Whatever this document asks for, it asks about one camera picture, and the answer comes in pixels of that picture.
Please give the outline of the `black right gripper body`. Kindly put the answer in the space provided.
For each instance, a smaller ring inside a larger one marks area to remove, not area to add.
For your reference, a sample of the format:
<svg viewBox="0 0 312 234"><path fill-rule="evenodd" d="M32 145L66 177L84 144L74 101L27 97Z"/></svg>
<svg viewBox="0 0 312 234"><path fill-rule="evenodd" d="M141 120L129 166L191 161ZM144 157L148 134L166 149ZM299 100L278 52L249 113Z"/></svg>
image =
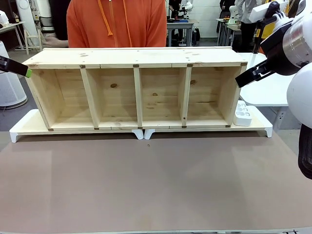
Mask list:
<svg viewBox="0 0 312 234"><path fill-rule="evenodd" d="M269 76L269 73L277 73L289 76L297 73L302 68L302 66L298 66L298 64L290 61L283 49L283 38L286 32L296 27L301 27L301 24L298 22L294 25L287 23L261 43L261 48L267 57L265 63L260 65L262 75Z"/></svg>

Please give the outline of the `bystander bare hand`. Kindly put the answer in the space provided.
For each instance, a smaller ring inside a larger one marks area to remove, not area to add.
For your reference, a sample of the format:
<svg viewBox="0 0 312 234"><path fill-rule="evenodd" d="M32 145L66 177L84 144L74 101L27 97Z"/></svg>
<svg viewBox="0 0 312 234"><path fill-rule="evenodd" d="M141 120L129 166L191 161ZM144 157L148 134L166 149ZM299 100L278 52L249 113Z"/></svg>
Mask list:
<svg viewBox="0 0 312 234"><path fill-rule="evenodd" d="M47 47L53 48L68 48L68 40L60 40L52 35L47 35L45 37L45 43Z"/></svg>

